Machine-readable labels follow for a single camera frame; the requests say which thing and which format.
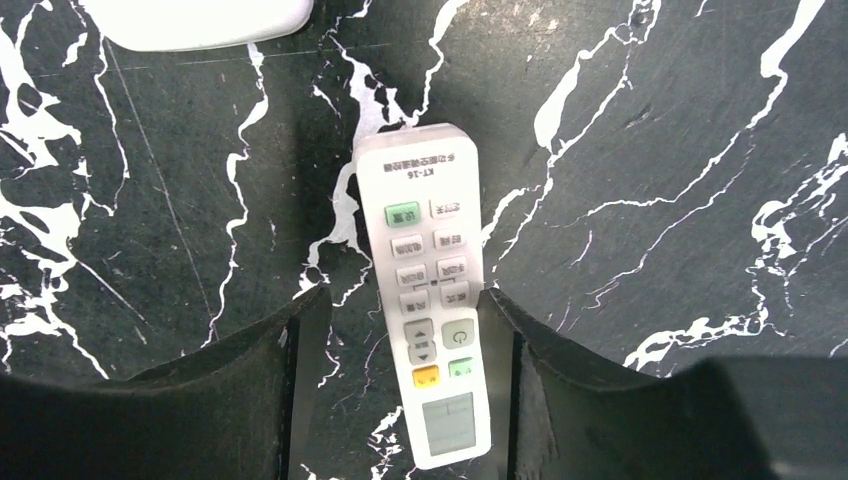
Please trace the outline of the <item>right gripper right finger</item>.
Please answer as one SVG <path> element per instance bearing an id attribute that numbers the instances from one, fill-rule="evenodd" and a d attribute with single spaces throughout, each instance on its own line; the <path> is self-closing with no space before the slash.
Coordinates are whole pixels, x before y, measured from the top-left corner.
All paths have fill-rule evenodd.
<path id="1" fill-rule="evenodd" d="M 480 479 L 843 479 L 847 361 L 720 356 L 626 368 L 502 291 L 477 311 L 492 421 Z"/>

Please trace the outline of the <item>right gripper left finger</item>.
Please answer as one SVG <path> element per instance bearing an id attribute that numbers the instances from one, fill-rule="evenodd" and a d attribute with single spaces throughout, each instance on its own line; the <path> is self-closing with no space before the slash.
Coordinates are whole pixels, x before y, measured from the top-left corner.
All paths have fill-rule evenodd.
<path id="1" fill-rule="evenodd" d="M 316 287 L 123 381 L 1 378 L 5 479 L 291 479 L 332 319 Z"/>

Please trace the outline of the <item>long white remote control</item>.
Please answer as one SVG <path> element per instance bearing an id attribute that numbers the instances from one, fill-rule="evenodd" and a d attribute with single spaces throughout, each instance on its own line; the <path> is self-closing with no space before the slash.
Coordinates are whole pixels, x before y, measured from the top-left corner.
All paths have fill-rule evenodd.
<path id="1" fill-rule="evenodd" d="M 492 440 L 477 147 L 441 123 L 365 137 L 353 160 L 414 463 L 480 457 Z"/>

